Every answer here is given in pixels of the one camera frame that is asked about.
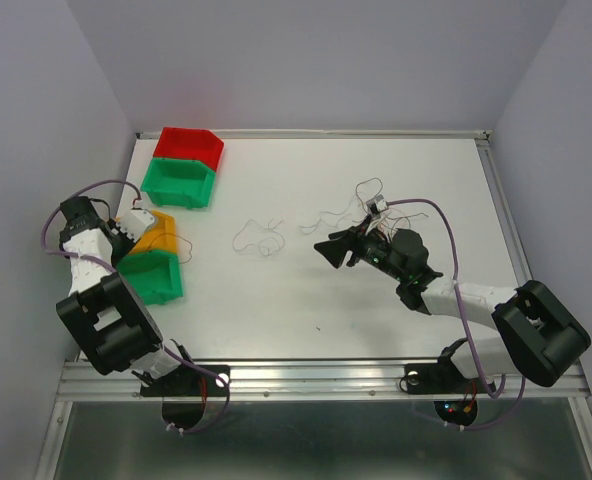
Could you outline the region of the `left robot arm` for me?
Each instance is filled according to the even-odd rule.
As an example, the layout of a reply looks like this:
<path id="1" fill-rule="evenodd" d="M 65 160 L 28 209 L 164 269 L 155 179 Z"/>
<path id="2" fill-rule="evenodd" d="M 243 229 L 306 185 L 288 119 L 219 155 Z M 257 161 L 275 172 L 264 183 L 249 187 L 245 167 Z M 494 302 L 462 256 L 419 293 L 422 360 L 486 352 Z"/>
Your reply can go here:
<path id="1" fill-rule="evenodd" d="M 146 388 L 191 392 L 198 369 L 186 350 L 179 359 L 165 352 L 148 311 L 184 295 L 174 218 L 135 207 L 104 219 L 94 203 L 75 196 L 59 206 L 66 220 L 60 250 L 72 279 L 56 305 L 60 320 L 98 373 L 128 371 Z"/>

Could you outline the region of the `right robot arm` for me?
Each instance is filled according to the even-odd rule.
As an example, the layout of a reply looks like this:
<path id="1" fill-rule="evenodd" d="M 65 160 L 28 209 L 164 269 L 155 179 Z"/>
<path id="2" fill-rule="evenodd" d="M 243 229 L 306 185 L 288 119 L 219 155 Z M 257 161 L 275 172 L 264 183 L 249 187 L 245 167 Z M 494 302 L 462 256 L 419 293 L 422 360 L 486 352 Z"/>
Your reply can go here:
<path id="1" fill-rule="evenodd" d="M 452 317 L 493 329 L 494 338 L 464 339 L 445 349 L 439 384 L 458 390 L 481 373 L 520 374 L 550 387 L 591 345 L 585 328 L 543 283 L 516 288 L 460 283 L 433 270 L 421 236 L 410 229 L 387 238 L 364 225 L 332 233 L 314 246 L 334 268 L 363 261 L 397 281 L 411 311 Z"/>

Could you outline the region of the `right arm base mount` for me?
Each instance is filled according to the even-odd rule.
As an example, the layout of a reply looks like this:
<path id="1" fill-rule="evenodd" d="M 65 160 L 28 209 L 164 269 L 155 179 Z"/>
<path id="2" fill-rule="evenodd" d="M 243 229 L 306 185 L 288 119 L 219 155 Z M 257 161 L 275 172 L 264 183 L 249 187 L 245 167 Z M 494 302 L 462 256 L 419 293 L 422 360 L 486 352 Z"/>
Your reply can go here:
<path id="1" fill-rule="evenodd" d="M 434 401 L 434 408 L 440 420 L 463 429 L 475 422 L 477 395 L 483 392 L 477 373 L 473 379 L 465 378 L 452 362 L 457 348 L 467 345 L 466 339 L 460 339 L 445 347 L 434 362 L 406 365 L 398 380 L 399 390 L 409 395 L 461 395 L 456 400 L 439 398 Z"/>

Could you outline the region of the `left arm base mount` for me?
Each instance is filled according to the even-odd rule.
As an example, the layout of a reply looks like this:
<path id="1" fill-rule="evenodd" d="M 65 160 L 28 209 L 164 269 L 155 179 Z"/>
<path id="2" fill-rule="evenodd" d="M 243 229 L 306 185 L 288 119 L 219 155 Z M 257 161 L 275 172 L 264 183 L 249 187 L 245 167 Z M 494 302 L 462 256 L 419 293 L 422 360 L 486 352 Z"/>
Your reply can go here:
<path id="1" fill-rule="evenodd" d="M 180 436 L 205 432 L 215 427 L 230 403 L 230 367 L 199 365 L 209 375 L 180 365 L 166 376 L 154 379 L 149 373 L 132 371 L 140 382 L 140 396 L 160 398 L 161 418 L 167 431 Z"/>

